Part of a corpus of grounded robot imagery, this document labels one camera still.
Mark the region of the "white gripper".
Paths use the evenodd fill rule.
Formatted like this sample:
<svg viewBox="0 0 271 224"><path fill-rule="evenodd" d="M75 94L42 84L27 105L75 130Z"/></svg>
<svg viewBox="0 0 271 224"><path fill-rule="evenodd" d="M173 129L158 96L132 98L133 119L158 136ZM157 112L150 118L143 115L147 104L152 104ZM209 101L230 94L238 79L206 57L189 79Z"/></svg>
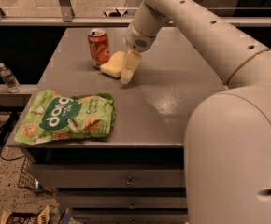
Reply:
<svg viewBox="0 0 271 224"><path fill-rule="evenodd" d="M154 43L155 36L145 36L137 31L131 22L125 34L125 44L129 51L125 55L121 70L121 83L128 84L140 65L142 56L140 52L146 52Z"/></svg>

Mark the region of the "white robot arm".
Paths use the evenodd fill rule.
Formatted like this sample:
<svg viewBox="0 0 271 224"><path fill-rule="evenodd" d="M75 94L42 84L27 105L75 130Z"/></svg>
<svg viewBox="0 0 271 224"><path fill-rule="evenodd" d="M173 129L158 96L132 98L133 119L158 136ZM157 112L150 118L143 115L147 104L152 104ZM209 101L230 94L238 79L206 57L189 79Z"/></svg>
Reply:
<svg viewBox="0 0 271 224"><path fill-rule="evenodd" d="M271 49L193 0L141 0L127 47L148 50L169 21L227 87L187 124L189 224L271 224Z"/></svg>

